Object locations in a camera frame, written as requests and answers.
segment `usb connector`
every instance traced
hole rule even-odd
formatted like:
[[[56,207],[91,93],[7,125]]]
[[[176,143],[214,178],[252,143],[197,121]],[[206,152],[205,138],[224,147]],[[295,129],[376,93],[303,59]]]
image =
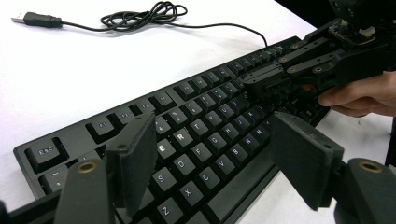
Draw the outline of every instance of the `usb connector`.
[[[20,13],[17,17],[11,19],[14,22],[24,23],[26,25],[47,28],[60,28],[63,25],[61,18],[40,15],[34,12]]]

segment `keyboard key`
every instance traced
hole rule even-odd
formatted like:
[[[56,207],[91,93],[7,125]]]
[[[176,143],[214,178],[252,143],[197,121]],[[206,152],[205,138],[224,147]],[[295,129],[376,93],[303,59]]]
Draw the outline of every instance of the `keyboard key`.
[[[263,51],[256,53],[256,56],[258,57],[261,63],[268,63],[268,61],[270,61],[270,56],[267,53],[264,53]]]
[[[233,112],[233,110],[227,104],[219,106],[219,108],[216,109],[216,113],[225,122],[229,122],[231,119],[236,117],[235,112]]]
[[[29,147],[26,156],[35,170],[41,173],[67,159],[63,145],[58,138],[42,140],[40,143]]]
[[[250,70],[253,68],[253,62],[249,59],[249,57],[244,57],[239,60],[239,62],[245,66],[247,70]]]
[[[221,83],[219,77],[213,72],[206,73],[202,78],[206,80],[206,83],[210,86],[210,88],[216,87]]]
[[[149,219],[149,217],[145,217],[142,220],[140,220],[137,224],[153,224],[153,222],[151,221],[151,219]]]
[[[196,91],[198,91],[198,93],[207,91],[210,88],[209,85],[207,85],[207,83],[201,77],[193,79],[192,81],[190,81],[190,84]]]
[[[181,129],[189,121],[187,116],[179,108],[167,113],[164,117],[174,130]]]
[[[67,173],[67,166],[63,165],[40,177],[40,183],[42,184],[44,191],[49,194],[62,189],[67,178]]]
[[[227,147],[227,142],[219,135],[219,133],[213,133],[206,138],[206,146],[217,156]]]
[[[250,133],[242,138],[239,145],[241,145],[249,155],[253,155],[253,153],[260,148],[260,143]]]
[[[195,165],[186,154],[183,154],[179,158],[175,159],[172,164],[172,171],[177,179],[181,182],[185,182],[185,180],[192,175],[194,170]]]
[[[209,135],[209,129],[204,125],[204,123],[197,119],[193,123],[187,126],[189,134],[194,138],[195,141],[201,141]]]
[[[212,97],[217,105],[222,105],[230,99],[221,88],[214,89],[209,93],[209,95]]]
[[[273,167],[268,151],[263,150],[204,207],[209,220],[223,223]]]
[[[244,80],[242,80],[242,78],[240,77],[232,81],[232,83],[238,89],[238,91],[242,91],[245,89]]]
[[[217,160],[215,160],[212,168],[221,180],[226,180],[235,170],[235,165],[233,165],[226,155],[221,155]]]
[[[157,131],[157,140],[165,138],[172,132],[171,126],[169,126],[163,117],[158,117],[155,119],[155,129]]]
[[[228,104],[232,107],[233,111],[239,115],[248,109],[249,102],[244,96],[240,95],[233,98]]]
[[[176,150],[172,147],[167,139],[163,139],[162,141],[157,143],[157,151],[157,161],[161,165],[165,165],[169,161],[173,160],[177,155]]]
[[[192,181],[183,186],[177,192],[177,196],[178,201],[187,211],[191,211],[193,208],[195,208],[204,198],[204,194],[196,187],[196,185]]]
[[[157,207],[157,218],[161,223],[173,224],[177,223],[183,217],[183,212],[175,203],[173,198],[169,198]]]
[[[191,149],[191,160],[200,168],[207,166],[212,158],[212,153],[207,149],[204,143],[199,143]]]
[[[198,93],[188,82],[181,83],[175,87],[175,91],[184,101],[190,100]]]
[[[256,67],[256,66],[260,65],[261,62],[260,62],[260,60],[257,58],[256,55],[250,54],[250,55],[248,55],[247,57],[248,57],[248,58],[250,59],[250,61],[252,62],[253,67]]]
[[[232,78],[230,73],[224,67],[218,68],[215,71],[218,74],[221,82],[228,81]]]
[[[185,129],[180,129],[172,134],[171,141],[179,152],[184,152],[194,144],[194,140]]]
[[[105,116],[95,117],[90,123],[86,124],[85,127],[96,144],[101,144],[119,133]]]
[[[206,113],[217,107],[216,102],[208,94],[198,97],[195,101]]]
[[[251,107],[244,113],[244,117],[253,125],[258,125],[264,119],[264,113],[256,106]]]
[[[270,141],[270,134],[261,125],[257,126],[251,135],[259,142],[260,146],[265,146]]]
[[[203,116],[202,121],[206,125],[206,127],[210,130],[210,132],[216,131],[224,121],[219,117],[219,115],[215,111],[210,111],[206,115]]]
[[[238,116],[236,119],[234,119],[231,124],[235,127],[238,132],[240,132],[242,135],[247,133],[253,126],[251,123],[245,119],[242,115]]]
[[[212,168],[207,167],[197,176],[195,183],[206,196],[209,196],[219,185],[220,179],[215,172],[213,172]]]
[[[224,125],[224,127],[220,129],[219,133],[228,145],[233,145],[241,136],[231,123]]]
[[[183,105],[181,110],[190,120],[198,119],[204,114],[204,110],[195,101],[190,101]]]
[[[166,93],[166,91],[155,94],[153,97],[150,98],[150,101],[160,111],[160,113],[176,105],[175,101],[172,100],[172,98],[168,95],[168,93]]]
[[[154,205],[155,198],[149,189],[146,189],[143,195],[142,202],[139,205],[139,211],[137,213],[143,214],[148,211],[152,205]]]
[[[222,89],[230,98],[234,98],[239,93],[239,90],[231,82],[222,86]]]
[[[177,182],[168,168],[163,167],[151,177],[150,185],[154,188],[158,196],[165,198],[175,188]]]
[[[248,161],[248,154],[239,144],[235,144],[233,147],[231,147],[230,150],[226,152],[226,154],[233,164],[236,165],[236,167],[240,167],[242,164]]]
[[[129,123],[134,118],[134,114],[131,109],[127,106],[118,109],[114,114],[111,114],[110,117],[116,123],[116,126],[119,129],[122,129],[125,125]]]
[[[148,99],[140,100],[136,104],[131,105],[131,109],[136,116],[151,112],[157,112],[154,105]]]
[[[245,67],[238,61],[230,62],[227,67],[237,76],[245,73]]]
[[[202,212],[197,212],[186,224],[210,224]]]
[[[78,161],[100,160],[100,159],[101,158],[100,158],[99,154],[95,150],[90,151],[90,152],[86,153],[85,155],[77,158]]]

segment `robotic arm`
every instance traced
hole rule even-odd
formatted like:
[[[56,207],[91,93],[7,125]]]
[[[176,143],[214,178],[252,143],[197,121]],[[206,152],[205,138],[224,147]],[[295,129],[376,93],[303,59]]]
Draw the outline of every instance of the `robotic arm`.
[[[396,1],[330,0],[338,19],[291,46],[274,68],[245,77],[247,93],[262,98],[287,80],[317,91],[396,70]]]

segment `black device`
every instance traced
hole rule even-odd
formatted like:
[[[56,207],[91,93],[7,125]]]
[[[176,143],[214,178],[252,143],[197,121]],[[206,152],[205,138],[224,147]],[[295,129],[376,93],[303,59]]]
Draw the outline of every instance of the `black device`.
[[[344,24],[335,21],[329,26],[338,34],[337,29]],[[393,52],[391,33],[368,38],[364,41],[368,45],[360,47],[357,44],[360,42],[355,41],[357,27],[354,26],[352,33],[342,30],[341,35],[336,35],[344,38],[344,44],[334,45],[331,41],[334,35],[327,33],[329,26],[319,28],[304,40],[294,37],[281,41],[17,147],[14,152],[18,162],[35,196],[41,199],[10,214],[3,210],[2,218],[11,223],[13,220],[29,222],[37,218],[36,211],[43,211],[38,209],[43,204],[52,204],[53,208],[70,167],[84,159],[103,158],[126,123],[140,114],[154,112],[159,155],[154,175],[136,213],[134,210],[128,212],[125,201],[114,204],[112,211],[117,220],[121,223],[235,222],[278,171],[270,159],[268,145],[279,137],[270,119],[273,112],[295,114],[315,126],[327,109],[318,105],[318,91],[301,88],[302,83],[313,83],[322,90],[354,78],[364,78],[342,77],[340,81],[338,75],[332,73],[334,67],[324,67],[327,72],[323,76],[312,78],[312,74],[306,73],[311,71],[306,64],[304,72],[299,70],[301,66],[293,70],[300,71],[296,75],[298,78],[281,70],[309,60],[323,49],[334,49],[335,58],[341,59],[344,56],[356,59],[358,52],[363,50],[362,58],[367,60],[367,52],[374,47],[379,48],[376,55],[385,49],[387,59],[394,59],[389,53]],[[333,56],[326,53],[320,59],[329,62]],[[384,65],[392,67],[386,61],[378,66],[381,71]],[[378,75],[378,69],[368,76]],[[254,80],[252,77],[260,77],[263,81],[257,79],[257,82],[248,83],[249,79]]]

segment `function key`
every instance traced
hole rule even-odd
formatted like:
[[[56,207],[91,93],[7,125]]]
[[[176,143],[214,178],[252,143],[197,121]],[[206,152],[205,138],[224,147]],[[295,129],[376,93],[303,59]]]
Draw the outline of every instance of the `function key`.
[[[155,94],[150,98],[150,101],[162,113],[176,105],[175,101],[166,93],[166,91]]]
[[[119,132],[105,116],[94,118],[91,123],[86,124],[85,127],[96,144],[105,142],[116,136]]]
[[[188,82],[183,82],[176,86],[175,91],[184,101],[190,100],[198,93]]]
[[[216,73],[219,75],[220,81],[225,82],[231,80],[230,73],[223,67],[216,69]]]
[[[206,83],[211,88],[218,86],[221,83],[219,77],[216,74],[214,74],[213,72],[206,73],[204,76],[202,76],[202,78],[206,79]]]
[[[239,62],[246,67],[247,70],[250,70],[254,67],[254,63],[249,59],[249,57],[245,57],[239,60]]]
[[[267,63],[270,61],[270,55],[268,55],[267,53],[261,51],[261,52],[257,52],[256,56],[258,57],[258,59],[260,60],[261,63]]]
[[[190,81],[190,84],[196,91],[198,91],[198,93],[207,91],[210,88],[209,85],[207,85],[207,83],[201,77],[193,79],[192,81]]]
[[[252,65],[253,65],[253,67],[258,66],[258,65],[261,63],[260,60],[259,60],[259,58],[257,58],[257,56],[254,55],[254,54],[250,54],[250,55],[248,55],[247,57],[250,59],[250,61],[251,61]]]
[[[131,109],[135,115],[140,115],[155,111],[154,105],[148,99],[140,100],[136,104],[131,105]]]
[[[233,71],[234,74],[236,75],[241,75],[245,72],[245,67],[244,65],[242,65],[241,63],[239,63],[238,61],[233,61],[230,62],[230,64],[227,65],[227,67]]]
[[[58,138],[40,141],[39,144],[26,149],[25,153],[35,173],[48,170],[67,159],[64,147]]]
[[[119,129],[122,129],[125,125],[128,124],[134,118],[134,114],[132,113],[129,107],[123,107],[113,114],[110,115],[112,120],[116,123],[116,126]]]
[[[276,57],[276,51],[273,49],[266,49],[264,53],[268,54],[270,60],[273,60]]]

